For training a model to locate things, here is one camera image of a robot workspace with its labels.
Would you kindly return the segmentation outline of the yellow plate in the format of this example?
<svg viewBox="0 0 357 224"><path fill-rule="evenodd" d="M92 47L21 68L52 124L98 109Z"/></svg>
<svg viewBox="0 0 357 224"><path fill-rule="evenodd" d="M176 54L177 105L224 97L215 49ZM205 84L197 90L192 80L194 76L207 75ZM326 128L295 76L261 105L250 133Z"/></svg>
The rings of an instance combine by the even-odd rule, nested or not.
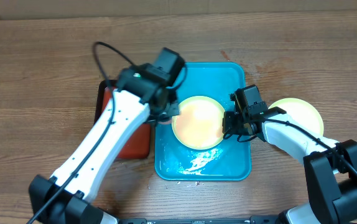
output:
<svg viewBox="0 0 357 224"><path fill-rule="evenodd" d="M223 140L225 109L213 98L192 96L179 104L179 115L172 118L175 137L194 150L206 150Z"/></svg>
<svg viewBox="0 0 357 224"><path fill-rule="evenodd" d="M283 98L275 101L269 109L279 107L287 112L293 120L313 133L323 135L323 119L318 110L310 103L298 98Z"/></svg>

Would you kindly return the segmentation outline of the dark hourglass sponge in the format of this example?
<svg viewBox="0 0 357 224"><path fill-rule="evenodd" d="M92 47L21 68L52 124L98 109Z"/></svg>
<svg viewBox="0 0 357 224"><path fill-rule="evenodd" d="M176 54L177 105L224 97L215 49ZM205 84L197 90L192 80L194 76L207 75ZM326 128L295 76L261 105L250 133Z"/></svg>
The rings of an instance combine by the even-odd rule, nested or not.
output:
<svg viewBox="0 0 357 224"><path fill-rule="evenodd" d="M171 118L171 117L161 118L161 119L158 121L158 123L161 124L161 125L171 124L171 123L172 123L172 118Z"/></svg>

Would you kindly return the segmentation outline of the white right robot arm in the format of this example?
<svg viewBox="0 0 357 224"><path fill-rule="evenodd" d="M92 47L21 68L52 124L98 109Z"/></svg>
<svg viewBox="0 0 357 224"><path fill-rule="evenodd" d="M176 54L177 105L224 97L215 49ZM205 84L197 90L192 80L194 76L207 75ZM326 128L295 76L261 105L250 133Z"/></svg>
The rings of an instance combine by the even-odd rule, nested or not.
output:
<svg viewBox="0 0 357 224"><path fill-rule="evenodd" d="M276 223L351 223L357 220L357 142L312 133L279 107L251 114L226 111L223 133L272 144L304 167L308 202L281 212Z"/></svg>

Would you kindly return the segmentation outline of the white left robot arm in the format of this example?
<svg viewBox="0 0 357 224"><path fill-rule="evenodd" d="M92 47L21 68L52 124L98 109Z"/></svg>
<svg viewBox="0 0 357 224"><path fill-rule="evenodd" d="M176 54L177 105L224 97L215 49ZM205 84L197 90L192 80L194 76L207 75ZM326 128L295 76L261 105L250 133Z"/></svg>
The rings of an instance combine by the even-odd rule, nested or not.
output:
<svg viewBox="0 0 357 224"><path fill-rule="evenodd" d="M92 202L132 134L144 123L179 113L175 81L183 68L146 63L125 68L115 83L105 81L111 98L90 132L49 179L37 175L30 183L29 223L118 223Z"/></svg>

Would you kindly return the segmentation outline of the teal plastic tray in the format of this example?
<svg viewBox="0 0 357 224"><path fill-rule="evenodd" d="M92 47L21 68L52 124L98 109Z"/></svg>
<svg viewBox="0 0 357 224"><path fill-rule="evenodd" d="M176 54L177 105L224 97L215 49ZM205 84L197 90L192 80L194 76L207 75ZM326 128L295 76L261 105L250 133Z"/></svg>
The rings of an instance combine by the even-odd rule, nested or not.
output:
<svg viewBox="0 0 357 224"><path fill-rule="evenodd" d="M192 96L207 96L226 111L234 104L229 95L245 86L244 70L233 62L189 62L179 75L179 101ZM182 144L173 125L155 128L155 171L165 180L239 181L251 172L251 146L232 136L217 145L196 150Z"/></svg>

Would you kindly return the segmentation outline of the red tray with black rim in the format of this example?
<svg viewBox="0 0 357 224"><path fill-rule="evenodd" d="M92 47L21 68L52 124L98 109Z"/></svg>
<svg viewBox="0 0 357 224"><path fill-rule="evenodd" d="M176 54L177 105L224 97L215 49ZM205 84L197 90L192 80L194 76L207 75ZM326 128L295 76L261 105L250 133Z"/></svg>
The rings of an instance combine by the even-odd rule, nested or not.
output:
<svg viewBox="0 0 357 224"><path fill-rule="evenodd" d="M99 120L101 114L106 108L106 105L108 104L110 97L111 93L106 86L106 82L102 81L98 87L94 123ZM127 140L117 158L145 159L150 152L150 140L151 126L149 124L142 124Z"/></svg>

